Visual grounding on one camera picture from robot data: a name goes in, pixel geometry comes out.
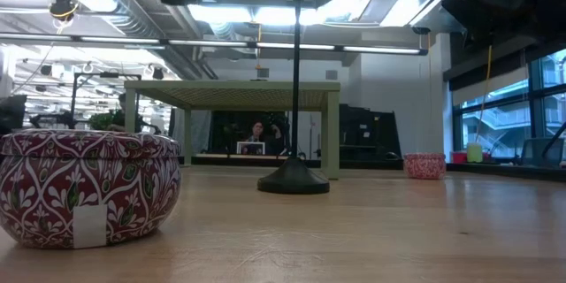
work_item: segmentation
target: wooden table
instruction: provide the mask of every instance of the wooden table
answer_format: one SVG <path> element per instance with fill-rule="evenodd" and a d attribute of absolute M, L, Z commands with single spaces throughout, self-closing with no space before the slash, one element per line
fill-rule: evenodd
<path fill-rule="evenodd" d="M 293 82 L 231 80 L 128 80 L 126 130 L 135 127 L 135 95 L 142 94 L 185 110 L 185 145 L 191 144 L 191 111 L 291 111 Z M 300 85 L 299 111 L 322 112 L 322 171 L 328 179 L 339 177 L 340 83 L 305 82 Z M 185 147 L 185 163 L 191 162 Z"/>

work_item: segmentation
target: lamp base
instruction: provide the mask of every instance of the lamp base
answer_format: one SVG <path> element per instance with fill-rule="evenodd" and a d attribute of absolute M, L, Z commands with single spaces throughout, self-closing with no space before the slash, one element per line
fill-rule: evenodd
<path fill-rule="evenodd" d="M 257 181 L 257 190 L 274 194 L 316 195 L 330 191 L 330 183 L 317 176 L 299 158 L 289 158 L 272 174 Z"/>

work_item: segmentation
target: table leg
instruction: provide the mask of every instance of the table leg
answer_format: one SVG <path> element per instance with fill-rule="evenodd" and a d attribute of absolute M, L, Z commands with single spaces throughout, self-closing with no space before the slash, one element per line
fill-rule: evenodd
<path fill-rule="evenodd" d="M 191 134 L 191 110 L 185 110 L 185 166 L 191 165 L 193 157 Z"/>
<path fill-rule="evenodd" d="M 340 175 L 340 93 L 328 92 L 322 111 L 322 162 L 323 173 L 329 180 Z"/>
<path fill-rule="evenodd" d="M 135 89 L 126 88 L 126 131 L 135 133 Z"/>

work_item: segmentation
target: desk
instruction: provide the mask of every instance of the desk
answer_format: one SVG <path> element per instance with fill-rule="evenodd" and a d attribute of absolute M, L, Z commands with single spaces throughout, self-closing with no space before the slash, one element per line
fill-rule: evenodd
<path fill-rule="evenodd" d="M 291 111 L 293 82 L 231 80 L 128 80 L 126 130 L 134 131 L 135 95 L 139 93 L 185 110 L 185 145 L 191 144 L 191 111 Z M 340 83 L 300 84 L 299 111 L 321 111 L 321 167 L 328 179 L 337 180 L 340 165 Z M 191 149 L 185 147 L 185 163 Z"/>

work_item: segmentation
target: small pink container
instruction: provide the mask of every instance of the small pink container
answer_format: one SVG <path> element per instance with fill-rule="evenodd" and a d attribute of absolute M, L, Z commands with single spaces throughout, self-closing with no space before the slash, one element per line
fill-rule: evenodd
<path fill-rule="evenodd" d="M 409 178 L 439 180 L 446 173 L 446 156 L 444 154 L 407 154 L 404 159 L 404 171 Z"/>

